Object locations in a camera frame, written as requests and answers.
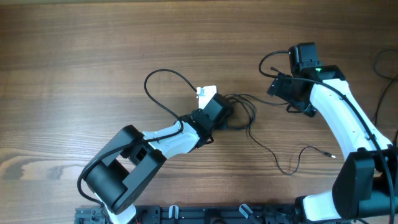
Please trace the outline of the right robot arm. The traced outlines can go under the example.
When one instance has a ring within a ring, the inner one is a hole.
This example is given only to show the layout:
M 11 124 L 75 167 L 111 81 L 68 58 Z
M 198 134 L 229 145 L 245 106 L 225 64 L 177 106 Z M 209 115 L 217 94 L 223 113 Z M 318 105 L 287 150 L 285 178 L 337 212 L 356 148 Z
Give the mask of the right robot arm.
M 289 113 L 320 113 L 343 157 L 331 190 L 296 199 L 297 221 L 351 221 L 397 214 L 397 146 L 369 120 L 336 65 L 323 65 L 313 42 L 285 51 L 289 75 L 274 75 L 268 94 L 288 104 Z

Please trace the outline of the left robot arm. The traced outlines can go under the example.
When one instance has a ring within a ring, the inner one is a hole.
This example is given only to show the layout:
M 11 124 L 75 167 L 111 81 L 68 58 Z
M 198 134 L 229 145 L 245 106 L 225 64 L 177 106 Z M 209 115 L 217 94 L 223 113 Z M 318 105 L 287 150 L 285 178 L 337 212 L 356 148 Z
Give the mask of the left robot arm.
M 214 130 L 231 112 L 229 100 L 216 93 L 204 108 L 178 117 L 168 128 L 140 132 L 125 126 L 83 168 L 77 186 L 86 182 L 108 223 L 129 223 L 136 215 L 134 202 L 165 161 L 211 144 Z

